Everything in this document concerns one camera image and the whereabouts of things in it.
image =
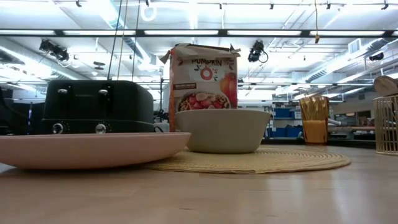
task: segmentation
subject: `spotlight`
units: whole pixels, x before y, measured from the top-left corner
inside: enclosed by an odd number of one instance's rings
[[[101,67],[101,66],[104,66],[105,63],[102,63],[102,62],[93,62],[93,64],[96,65],[96,67],[95,67],[94,69],[97,69],[97,70],[104,70],[104,68]]]
[[[371,60],[372,62],[375,60],[382,60],[384,58],[384,54],[383,52],[377,54],[377,55],[373,55],[369,57],[369,60]]]
[[[263,53],[267,56],[267,60],[262,62],[260,61],[260,56]],[[259,61],[261,63],[266,63],[268,61],[268,54],[264,51],[264,44],[262,43],[262,40],[256,40],[253,47],[250,49],[248,60],[249,62]]]
[[[67,62],[69,60],[68,49],[64,49],[59,45],[51,43],[49,40],[42,40],[39,50],[50,54],[55,57],[58,61]]]

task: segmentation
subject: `power cord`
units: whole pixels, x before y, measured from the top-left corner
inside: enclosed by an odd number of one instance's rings
[[[113,53],[114,53],[114,46],[116,44],[116,37],[117,37],[117,34],[118,34],[118,29],[119,29],[119,21],[120,21],[121,11],[122,11],[122,4],[120,3],[119,14],[118,14],[118,22],[116,23],[116,29],[114,31],[114,39],[113,39],[113,46],[112,46],[112,52],[111,52],[111,60],[109,62],[108,76],[106,77],[107,80],[109,80],[109,78],[111,76],[112,59],[113,59]]]
[[[317,7],[317,0],[314,0],[315,3],[315,27],[317,34],[315,34],[315,43],[319,43],[320,36],[318,34],[318,7]]]
[[[268,57],[267,52],[262,51],[262,53],[264,53],[264,54],[267,56],[267,60],[265,60],[264,62],[262,62],[262,61],[259,59],[259,62],[261,62],[261,63],[266,63],[266,62],[268,62],[269,57]]]
[[[138,18],[139,11],[141,10],[141,0],[138,0],[138,11],[137,11],[137,22],[136,22],[136,30],[138,29]],[[137,37],[134,38],[134,55],[132,56],[132,73],[131,73],[131,81],[134,81],[134,66],[136,64],[136,53],[137,52]]]
[[[124,30],[126,28],[126,20],[127,20],[127,9],[129,8],[129,0],[126,1],[126,12],[124,13],[124,24],[123,24],[123,34],[122,34],[122,44],[120,47],[120,58],[119,58],[119,67],[118,67],[118,80],[119,80],[119,74],[120,74],[120,64],[122,63],[122,54],[123,54],[123,43],[124,43]]]

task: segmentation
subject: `utensil holder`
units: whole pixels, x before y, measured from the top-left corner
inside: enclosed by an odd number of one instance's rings
[[[398,95],[373,100],[376,152],[398,156]]]
[[[313,96],[300,100],[304,140],[309,145],[325,145],[328,142],[329,99]]]

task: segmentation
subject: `cereal box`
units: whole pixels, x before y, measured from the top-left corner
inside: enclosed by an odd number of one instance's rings
[[[171,131],[178,131],[175,114],[179,111],[237,108],[238,51],[179,44],[162,59],[170,57]]]

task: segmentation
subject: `blue bin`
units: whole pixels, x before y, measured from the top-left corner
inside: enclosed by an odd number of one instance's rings
[[[303,128],[286,128],[286,136],[291,138],[297,138],[301,131],[303,131]]]
[[[288,108],[276,108],[275,109],[276,118],[290,118],[290,109]]]
[[[274,137],[274,132],[272,131],[272,128],[267,128],[267,135],[270,138]]]
[[[274,137],[286,137],[286,128],[276,128]]]

